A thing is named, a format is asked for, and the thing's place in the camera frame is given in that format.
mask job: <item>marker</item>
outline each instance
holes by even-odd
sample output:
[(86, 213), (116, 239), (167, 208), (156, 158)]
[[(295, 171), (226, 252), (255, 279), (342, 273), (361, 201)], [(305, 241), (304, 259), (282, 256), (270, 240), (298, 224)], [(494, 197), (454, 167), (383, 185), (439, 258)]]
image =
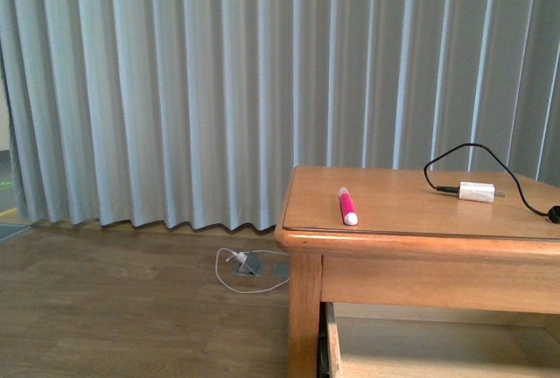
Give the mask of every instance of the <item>marker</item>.
[(340, 209), (342, 209), (342, 216), (344, 217), (344, 223), (353, 226), (358, 224), (358, 215), (354, 209), (354, 203), (352, 203), (352, 198), (346, 187), (342, 187), (339, 190), (339, 202)]

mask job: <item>white charging cable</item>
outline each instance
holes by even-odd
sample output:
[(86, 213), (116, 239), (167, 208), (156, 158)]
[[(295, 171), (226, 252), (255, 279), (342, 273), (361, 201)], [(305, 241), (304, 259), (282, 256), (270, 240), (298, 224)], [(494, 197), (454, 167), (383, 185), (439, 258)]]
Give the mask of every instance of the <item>white charging cable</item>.
[[(233, 251), (232, 249), (229, 249), (229, 248), (220, 248), (218, 250), (218, 252), (216, 252), (216, 263), (214, 265), (214, 271), (216, 273), (216, 277), (218, 278), (218, 280), (220, 281), (221, 284), (223, 284), (225, 287), (227, 287), (229, 290), (231, 290), (235, 293), (264, 293), (264, 292), (270, 292), (270, 291), (273, 291), (274, 289), (279, 288), (280, 286), (282, 286), (284, 284), (287, 284), (290, 281), (290, 278), (288, 277), (283, 282), (281, 282), (279, 284), (275, 284), (274, 286), (272, 286), (271, 288), (268, 288), (268, 289), (261, 289), (261, 290), (237, 290), (237, 289), (234, 289), (231, 286), (229, 286), (227, 283), (225, 283), (221, 279), (220, 274), (218, 273), (218, 261), (220, 260), (220, 253), (222, 251), (229, 251), (231, 253), (231, 256), (226, 259), (226, 263), (229, 263), (232, 258), (235, 258), (239, 263), (243, 264), (243, 263), (245, 263), (245, 260), (247, 260), (247, 255), (245, 254), (245, 252), (242, 252), (242, 251), (240, 251), (239, 253), (236, 253), (235, 251)], [(250, 251), (250, 252), (252, 252), (252, 253), (271, 253), (271, 254), (279, 254), (280, 256), (289, 256), (289, 254), (280, 253), (278, 251), (269, 251), (267, 249), (258, 249), (258, 250)]]

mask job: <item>white charger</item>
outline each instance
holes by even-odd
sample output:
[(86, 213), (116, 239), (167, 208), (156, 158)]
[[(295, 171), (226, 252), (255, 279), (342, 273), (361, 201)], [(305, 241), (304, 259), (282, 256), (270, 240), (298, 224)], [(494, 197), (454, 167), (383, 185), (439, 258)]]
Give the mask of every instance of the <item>white charger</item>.
[(505, 194), (503, 192), (496, 191), (494, 184), (461, 181), (458, 188), (458, 197), (462, 200), (492, 203), (494, 202), (495, 196), (503, 197)]

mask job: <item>black cord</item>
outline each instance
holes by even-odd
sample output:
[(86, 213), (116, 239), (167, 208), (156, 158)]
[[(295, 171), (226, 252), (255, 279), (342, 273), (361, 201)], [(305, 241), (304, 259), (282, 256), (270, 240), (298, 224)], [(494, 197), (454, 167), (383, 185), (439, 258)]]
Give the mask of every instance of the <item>black cord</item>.
[(440, 155), (439, 157), (436, 157), (435, 159), (432, 159), (428, 164), (425, 165), (425, 167), (423, 168), (423, 175), (426, 177), (426, 181), (428, 181), (428, 184), (430, 185), (431, 188), (433, 188), (434, 190), (437, 190), (439, 192), (444, 192), (444, 193), (459, 193), (459, 188), (458, 187), (452, 187), (452, 186), (447, 186), (447, 185), (434, 185), (431, 181), (430, 178), (428, 177), (428, 168), (430, 167), (430, 165), (435, 164), (438, 160), (445, 158), (447, 155), (449, 155), (450, 153), (453, 153), (454, 151), (457, 151), (461, 148), (464, 148), (465, 146), (471, 146), (471, 147), (475, 147), (475, 148), (482, 148), (485, 151), (487, 151), (490, 155), (492, 155), (492, 157), (496, 160), (496, 162), (498, 162), (498, 164), (500, 164), (504, 170), (507, 171), (507, 173), (509, 175), (511, 175), (511, 178), (514, 179), (515, 184), (517, 185), (517, 190), (519, 191), (519, 195), (521, 196), (521, 200), (523, 200), (523, 203), (525, 204), (525, 206), (527, 207), (527, 209), (529, 209), (532, 212), (535, 212), (536, 214), (539, 214), (541, 216), (549, 216), (548, 213), (545, 212), (541, 212), (540, 210), (536, 210), (534, 207), (532, 207), (527, 200), (525, 199), (525, 195), (523, 194), (523, 190), (522, 190), (522, 185), (519, 184), (519, 180), (517, 179), (517, 177), (515, 176), (515, 174), (513, 174), (509, 168), (506, 167), (506, 165), (500, 161), (500, 159), (498, 157), (496, 157), (494, 155), (494, 153), (484, 144), (480, 144), (480, 143), (462, 143), (459, 146), (455, 146), (453, 149), (448, 150), (446, 153)]

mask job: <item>white marker cap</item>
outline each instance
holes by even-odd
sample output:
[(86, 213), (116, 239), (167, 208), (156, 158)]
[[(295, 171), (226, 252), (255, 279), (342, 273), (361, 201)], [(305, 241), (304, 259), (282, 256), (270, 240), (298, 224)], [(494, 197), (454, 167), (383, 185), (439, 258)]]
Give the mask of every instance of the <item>white marker cap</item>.
[(345, 216), (344, 223), (350, 225), (351, 227), (354, 225), (358, 225), (358, 216), (356, 215), (356, 213), (351, 212)]

